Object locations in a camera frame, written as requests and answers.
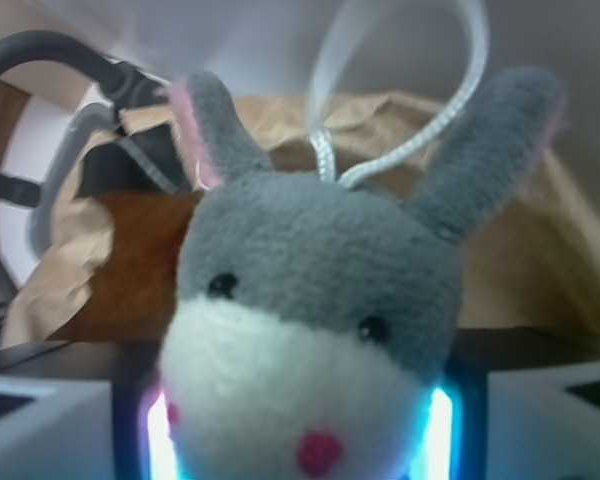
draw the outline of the glowing light strip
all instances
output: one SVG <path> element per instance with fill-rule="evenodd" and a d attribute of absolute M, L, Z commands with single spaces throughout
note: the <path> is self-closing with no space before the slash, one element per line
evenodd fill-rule
<path fill-rule="evenodd" d="M 451 469 L 453 401 L 441 388 L 433 392 L 429 424 L 422 446 L 411 465 L 412 480 L 449 480 Z M 167 405 L 160 393 L 147 414 L 149 462 L 152 480 L 184 480 L 179 473 L 173 442 L 169 436 Z"/>

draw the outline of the plush bunny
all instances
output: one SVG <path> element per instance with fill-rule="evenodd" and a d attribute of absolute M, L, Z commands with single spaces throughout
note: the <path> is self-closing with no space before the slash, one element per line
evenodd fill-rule
<path fill-rule="evenodd" d="M 274 171 L 209 73 L 170 94 L 211 190 L 160 360 L 180 461 L 198 479 L 399 478 L 454 338 L 459 247 L 547 146 L 561 81 L 494 78 L 406 201 Z"/>

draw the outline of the brown paper bag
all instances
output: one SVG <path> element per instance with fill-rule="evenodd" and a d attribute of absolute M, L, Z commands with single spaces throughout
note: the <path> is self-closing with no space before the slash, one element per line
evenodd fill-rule
<path fill-rule="evenodd" d="M 305 133 L 303 103 L 302 97 L 236 101 L 246 127 L 281 170 L 315 168 Z M 326 125 L 333 134 L 339 171 L 387 153 L 419 131 L 439 109 L 435 102 L 401 92 L 335 97 Z M 166 107 L 154 107 L 128 112 L 124 121 L 129 131 L 136 131 L 134 127 L 149 128 L 172 123 L 173 119 Z M 178 151 L 184 153 L 177 127 L 174 138 Z M 434 142 L 407 164 L 374 181 L 398 196 L 408 196 L 435 148 Z M 107 260 L 115 232 L 106 211 L 93 201 L 83 200 L 86 206 L 81 207 L 70 201 L 70 192 L 75 191 L 71 181 L 58 201 L 54 240 L 58 246 L 72 242 L 82 245 L 74 247 L 82 255 L 80 261 L 63 259 L 64 270 L 55 267 L 66 250 L 56 249 L 54 242 L 14 302 L 2 346 L 42 340 L 67 323 L 89 299 L 88 279 L 94 268 Z M 71 226 L 71 208 L 82 209 L 87 217 L 99 215 L 99 233 Z M 600 336 L 600 221 L 551 152 L 544 155 L 544 161 L 504 212 L 467 242 L 463 257 L 466 274 L 461 327 L 523 325 Z M 63 290 L 58 290 L 59 282 L 50 279 L 56 269 L 72 272 L 64 279 Z"/>

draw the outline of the bunny ear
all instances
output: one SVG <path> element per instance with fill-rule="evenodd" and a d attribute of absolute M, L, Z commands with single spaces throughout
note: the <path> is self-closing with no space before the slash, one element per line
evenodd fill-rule
<path fill-rule="evenodd" d="M 564 85 L 519 67 L 496 76 L 458 119 L 407 210 L 432 232 L 460 242 L 513 195 L 561 122 Z"/>
<path fill-rule="evenodd" d="M 223 83 L 209 72 L 175 82 L 167 93 L 186 150 L 186 167 L 206 190 L 250 172 L 272 169 L 246 131 Z"/>

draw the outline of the black cable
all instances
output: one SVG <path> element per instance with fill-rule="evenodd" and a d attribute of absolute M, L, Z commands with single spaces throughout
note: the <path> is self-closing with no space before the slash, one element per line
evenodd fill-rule
<path fill-rule="evenodd" d="M 95 80 L 103 95 L 113 101 L 116 113 L 122 108 L 159 103 L 153 94 L 159 83 L 148 79 L 128 63 L 110 63 L 67 35 L 31 30 L 0 40 L 0 76 L 17 65 L 40 60 L 62 63 Z M 0 198 L 35 207 L 40 196 L 39 185 L 0 174 Z"/>

